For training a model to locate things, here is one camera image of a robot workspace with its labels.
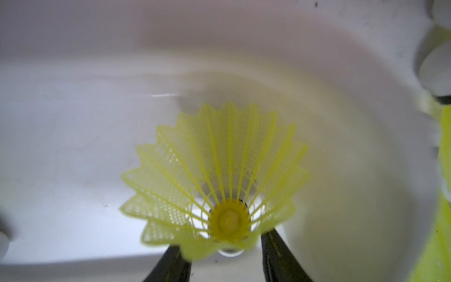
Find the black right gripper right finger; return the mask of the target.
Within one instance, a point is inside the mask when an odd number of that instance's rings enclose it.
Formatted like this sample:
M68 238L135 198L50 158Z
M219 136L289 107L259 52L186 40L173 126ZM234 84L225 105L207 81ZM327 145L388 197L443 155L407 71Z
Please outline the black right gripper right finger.
M261 245L266 282L313 282L276 229L261 235Z

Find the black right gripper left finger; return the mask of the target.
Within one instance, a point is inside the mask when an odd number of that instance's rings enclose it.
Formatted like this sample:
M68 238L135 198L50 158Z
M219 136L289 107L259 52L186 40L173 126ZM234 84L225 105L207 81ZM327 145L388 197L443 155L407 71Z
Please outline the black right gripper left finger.
M178 246L169 246L143 282L189 282L191 263L186 261Z

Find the white plastic storage box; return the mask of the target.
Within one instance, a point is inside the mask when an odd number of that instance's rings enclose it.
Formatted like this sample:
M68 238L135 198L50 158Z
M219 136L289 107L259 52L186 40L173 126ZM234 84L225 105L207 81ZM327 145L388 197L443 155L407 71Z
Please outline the white plastic storage box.
M256 104L295 125L310 174L277 230L316 282L401 282L431 232L425 117L379 72L351 89L251 56L151 52L1 63L1 280L139 282L164 247L120 212L122 173L181 112Z

